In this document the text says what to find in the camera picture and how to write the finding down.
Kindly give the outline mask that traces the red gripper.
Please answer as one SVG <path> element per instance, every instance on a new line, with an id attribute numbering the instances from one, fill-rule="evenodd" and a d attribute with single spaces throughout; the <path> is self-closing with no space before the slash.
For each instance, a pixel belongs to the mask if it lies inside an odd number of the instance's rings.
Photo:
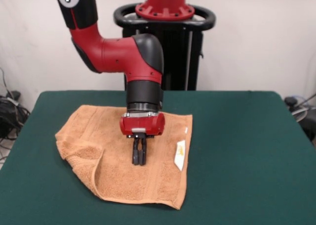
<path id="1" fill-rule="evenodd" d="M 124 113 L 119 122 L 120 130 L 127 137 L 134 137 L 132 164 L 144 166 L 147 156 L 147 137 L 162 135 L 165 116 L 161 112 Z M 140 136 L 142 148 L 139 151 Z"/>

